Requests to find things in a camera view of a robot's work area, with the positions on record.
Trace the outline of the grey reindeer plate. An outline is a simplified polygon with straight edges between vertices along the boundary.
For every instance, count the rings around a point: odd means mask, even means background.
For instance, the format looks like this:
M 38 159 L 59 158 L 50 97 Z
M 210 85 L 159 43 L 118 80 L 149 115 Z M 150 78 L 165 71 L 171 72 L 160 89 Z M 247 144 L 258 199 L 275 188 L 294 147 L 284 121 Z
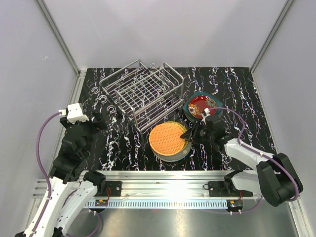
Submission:
M 179 161 L 179 160 L 183 159 L 189 153 L 190 149 L 191 149 L 191 143 L 189 142 L 188 145 L 186 146 L 186 148 L 180 154 L 176 153 L 176 154 L 171 155 L 171 156 L 164 156 L 164 155 L 160 155 L 160 154 L 156 153 L 153 149 L 152 149 L 152 151 L 159 159 L 161 159 L 165 162 L 175 162 L 175 161 Z

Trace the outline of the orange woven plate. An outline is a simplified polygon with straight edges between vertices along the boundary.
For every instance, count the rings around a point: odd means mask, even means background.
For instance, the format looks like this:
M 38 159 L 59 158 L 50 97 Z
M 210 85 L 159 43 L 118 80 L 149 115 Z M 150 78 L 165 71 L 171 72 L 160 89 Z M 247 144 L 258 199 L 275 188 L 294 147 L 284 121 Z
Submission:
M 182 128 L 174 123 L 159 124 L 150 132 L 150 146 L 160 155 L 174 155 L 184 148 L 185 140 L 181 138 L 183 133 Z

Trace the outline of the yellow green woven plate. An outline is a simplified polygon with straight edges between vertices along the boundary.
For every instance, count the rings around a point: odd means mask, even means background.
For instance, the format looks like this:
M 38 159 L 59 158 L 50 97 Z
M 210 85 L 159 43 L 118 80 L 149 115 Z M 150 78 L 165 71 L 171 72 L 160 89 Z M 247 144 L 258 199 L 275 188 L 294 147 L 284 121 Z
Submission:
M 183 133 L 185 133 L 187 131 L 187 129 L 186 129 L 186 127 L 184 125 L 182 125 L 181 123 L 178 123 L 176 121 L 167 121 L 166 123 L 170 123 L 170 124 L 178 126 Z M 185 140 L 185 144 L 184 144 L 183 148 L 180 150 L 179 154 L 182 153 L 182 151 L 186 148 L 188 143 L 189 142 Z

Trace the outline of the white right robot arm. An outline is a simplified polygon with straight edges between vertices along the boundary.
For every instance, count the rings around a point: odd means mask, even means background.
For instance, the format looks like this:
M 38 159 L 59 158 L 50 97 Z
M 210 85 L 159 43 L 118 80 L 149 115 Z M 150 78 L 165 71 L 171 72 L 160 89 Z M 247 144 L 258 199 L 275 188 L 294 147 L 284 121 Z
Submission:
M 274 155 L 246 144 L 237 134 L 228 133 L 216 115 L 194 122 L 181 138 L 195 144 L 209 143 L 214 150 L 239 160 L 256 172 L 234 171 L 226 175 L 224 192 L 229 196 L 248 191 L 261 195 L 277 207 L 295 201 L 303 191 L 303 184 L 286 154 Z

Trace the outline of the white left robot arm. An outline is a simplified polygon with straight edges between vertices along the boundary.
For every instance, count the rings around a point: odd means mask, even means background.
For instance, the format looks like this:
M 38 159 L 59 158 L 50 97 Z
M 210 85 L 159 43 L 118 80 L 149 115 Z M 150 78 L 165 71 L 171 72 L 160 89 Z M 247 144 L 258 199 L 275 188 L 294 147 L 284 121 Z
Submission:
M 61 116 L 60 123 L 66 131 L 50 172 L 44 174 L 46 192 L 29 226 L 16 236 L 65 237 L 85 204 L 93 196 L 105 193 L 105 175 L 91 170 L 85 173 L 74 195 L 69 196 L 85 168 L 94 134 L 107 127 L 99 112 L 92 115 L 80 115 L 74 121 L 68 115 Z

